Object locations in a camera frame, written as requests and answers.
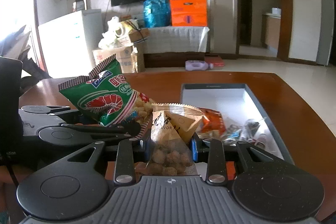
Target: orange snack bag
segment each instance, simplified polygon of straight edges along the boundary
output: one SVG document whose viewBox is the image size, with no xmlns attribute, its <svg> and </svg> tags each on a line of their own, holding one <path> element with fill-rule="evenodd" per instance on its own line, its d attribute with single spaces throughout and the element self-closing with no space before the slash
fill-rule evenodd
<svg viewBox="0 0 336 224">
<path fill-rule="evenodd" d="M 199 108 L 199 110 L 204 114 L 202 118 L 203 126 L 201 132 L 207 133 L 212 130 L 218 130 L 218 135 L 223 135 L 226 128 L 221 113 L 208 108 Z"/>
</svg>

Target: red starburst label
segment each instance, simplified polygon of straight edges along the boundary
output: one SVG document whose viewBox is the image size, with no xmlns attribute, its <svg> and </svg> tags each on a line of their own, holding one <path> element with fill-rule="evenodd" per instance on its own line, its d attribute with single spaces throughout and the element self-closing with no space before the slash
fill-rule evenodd
<svg viewBox="0 0 336 224">
<path fill-rule="evenodd" d="M 140 93 L 139 96 L 141 100 L 144 101 L 145 103 L 149 102 L 149 98 L 145 94 Z"/>
</svg>

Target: tray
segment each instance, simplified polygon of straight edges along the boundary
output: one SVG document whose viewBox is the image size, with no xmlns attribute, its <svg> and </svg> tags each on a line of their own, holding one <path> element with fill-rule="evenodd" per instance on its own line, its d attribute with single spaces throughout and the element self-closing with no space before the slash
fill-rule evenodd
<svg viewBox="0 0 336 224">
<path fill-rule="evenodd" d="M 246 84 L 183 84 L 180 101 L 182 104 L 217 110 L 226 124 L 244 125 L 248 119 L 261 120 L 254 138 L 257 139 L 260 133 L 271 135 L 266 151 L 294 164 L 274 124 Z"/>
</svg>

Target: crosshair symbol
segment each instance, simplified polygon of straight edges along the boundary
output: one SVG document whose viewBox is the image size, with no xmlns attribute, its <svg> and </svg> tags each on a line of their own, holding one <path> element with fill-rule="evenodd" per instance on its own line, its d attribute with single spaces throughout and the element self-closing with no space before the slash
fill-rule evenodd
<svg viewBox="0 0 336 224">
<path fill-rule="evenodd" d="M 177 181 L 176 179 L 169 179 L 169 180 L 167 180 L 167 182 L 170 183 L 170 184 L 174 184 L 176 181 Z"/>
</svg>

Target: dark door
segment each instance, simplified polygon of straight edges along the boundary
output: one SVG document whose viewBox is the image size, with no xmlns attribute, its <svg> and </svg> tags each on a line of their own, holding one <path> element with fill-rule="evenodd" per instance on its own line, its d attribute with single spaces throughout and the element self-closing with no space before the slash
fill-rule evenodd
<svg viewBox="0 0 336 224">
<path fill-rule="evenodd" d="M 240 44 L 250 45 L 252 29 L 252 0 L 238 0 L 238 2 L 238 6 L 240 9 Z"/>
<path fill-rule="evenodd" d="M 336 0 L 334 0 L 334 2 L 335 2 L 334 35 L 333 35 L 333 43 L 332 43 L 332 46 L 331 46 L 329 63 L 336 66 Z"/>
</svg>

